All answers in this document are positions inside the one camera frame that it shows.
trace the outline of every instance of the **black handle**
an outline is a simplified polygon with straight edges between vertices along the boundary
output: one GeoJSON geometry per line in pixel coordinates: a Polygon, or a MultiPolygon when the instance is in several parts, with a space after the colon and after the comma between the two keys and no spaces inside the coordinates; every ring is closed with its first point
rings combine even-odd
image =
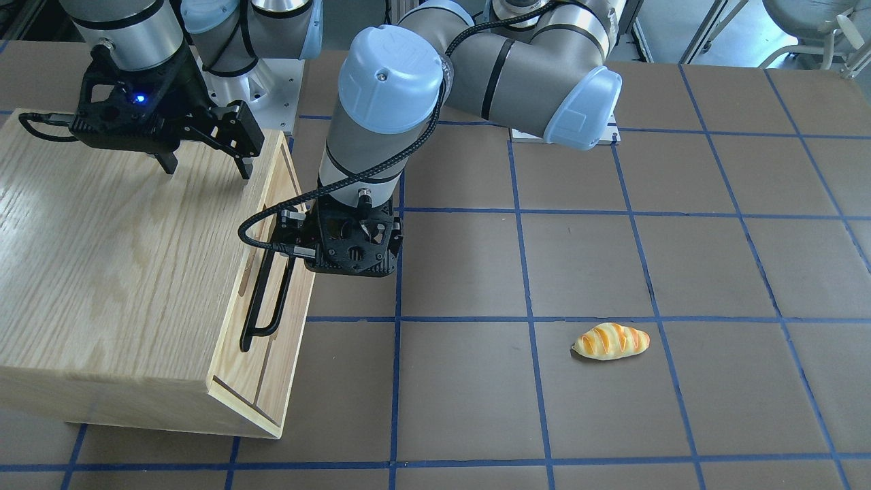
{"type": "Polygon", "coordinates": [[[274,257],[275,252],[267,250],[263,255],[263,261],[260,263],[257,283],[254,284],[254,293],[251,296],[251,303],[248,304],[248,314],[245,317],[245,325],[242,327],[242,337],[239,339],[239,347],[242,349],[242,352],[248,352],[251,349],[251,341],[254,337],[269,337],[275,333],[279,323],[281,323],[284,303],[287,300],[287,292],[290,290],[290,278],[294,272],[294,262],[296,262],[293,257],[287,259],[287,265],[284,268],[284,276],[281,278],[281,287],[278,291],[278,299],[275,301],[272,321],[265,327],[255,326],[257,318],[260,315],[260,306],[263,304],[263,296],[267,292],[269,272],[272,270],[274,257]]]}

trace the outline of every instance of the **blue joint cap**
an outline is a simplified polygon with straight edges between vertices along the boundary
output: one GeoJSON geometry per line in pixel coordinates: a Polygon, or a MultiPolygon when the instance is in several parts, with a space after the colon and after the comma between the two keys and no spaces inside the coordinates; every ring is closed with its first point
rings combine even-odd
{"type": "Polygon", "coordinates": [[[369,131],[405,133],[432,113],[442,78],[442,59],[426,39],[395,25],[368,27],[339,71],[339,100],[369,131]]]}
{"type": "Polygon", "coordinates": [[[411,12],[414,11],[433,8],[450,10],[460,16],[460,18],[463,20],[463,22],[466,23],[466,25],[475,25],[475,20],[472,18],[472,16],[469,15],[469,13],[459,3],[453,2],[452,0],[427,0],[424,3],[421,3],[419,7],[415,7],[414,9],[409,10],[404,16],[402,16],[402,18],[408,17],[411,12]]]}
{"type": "Polygon", "coordinates": [[[186,31],[202,34],[218,27],[238,8],[239,0],[182,0],[181,18],[186,31]]]}
{"type": "Polygon", "coordinates": [[[321,55],[324,38],[324,3],[323,0],[313,0],[312,16],[308,19],[306,40],[302,43],[300,59],[314,59],[321,55]]]}
{"type": "Polygon", "coordinates": [[[593,148],[608,126],[623,79],[597,66],[571,89],[544,129],[544,141],[578,150],[593,148]]]}

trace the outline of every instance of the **robotic arm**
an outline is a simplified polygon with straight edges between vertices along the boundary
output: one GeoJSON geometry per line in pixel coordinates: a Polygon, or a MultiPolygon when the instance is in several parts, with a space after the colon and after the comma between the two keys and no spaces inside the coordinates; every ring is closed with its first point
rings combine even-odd
{"type": "Polygon", "coordinates": [[[241,8],[239,0],[185,0],[185,24],[206,73],[222,81],[214,83],[223,87],[219,95],[206,89],[168,0],[60,3],[93,61],[76,113],[22,114],[25,129],[47,140],[149,153],[168,174],[178,164],[173,152],[181,140],[194,140],[231,155],[248,179],[264,141],[256,110],[277,85],[260,56],[315,57],[321,50],[321,0],[255,0],[241,8]],[[270,37],[282,48],[263,47],[270,37]],[[108,96],[99,95],[101,87],[108,96]],[[31,122],[67,126],[72,136],[45,135],[31,122]]]}
{"type": "Polygon", "coordinates": [[[622,86],[603,63],[624,6],[493,0],[495,20],[474,26],[459,4],[429,0],[399,25],[362,31],[341,67],[318,190],[252,216],[240,237],[305,258],[315,272],[392,273],[402,223],[391,196],[408,156],[435,130],[442,103],[549,143],[592,148],[622,86]],[[280,215],[271,243],[246,235],[255,222],[312,199],[304,220],[280,215]]]}

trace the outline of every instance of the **light wood surface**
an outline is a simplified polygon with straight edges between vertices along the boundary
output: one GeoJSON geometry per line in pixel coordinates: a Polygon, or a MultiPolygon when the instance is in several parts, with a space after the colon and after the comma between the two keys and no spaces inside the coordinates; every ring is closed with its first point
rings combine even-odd
{"type": "Polygon", "coordinates": [[[299,193],[283,134],[266,132],[244,181],[205,145],[183,143],[168,176],[141,153],[38,140],[16,117],[0,130],[0,405],[279,437],[314,274],[297,264],[279,331],[240,352],[261,254],[236,228],[299,193]]]}

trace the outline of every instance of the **croissant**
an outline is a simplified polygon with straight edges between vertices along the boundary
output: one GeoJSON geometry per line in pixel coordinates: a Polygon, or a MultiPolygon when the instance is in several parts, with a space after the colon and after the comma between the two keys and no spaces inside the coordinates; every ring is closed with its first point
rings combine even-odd
{"type": "Polygon", "coordinates": [[[650,344],[650,336],[641,330],[619,323],[600,323],[578,337],[571,348],[581,356],[610,361],[640,354],[650,344]]]}

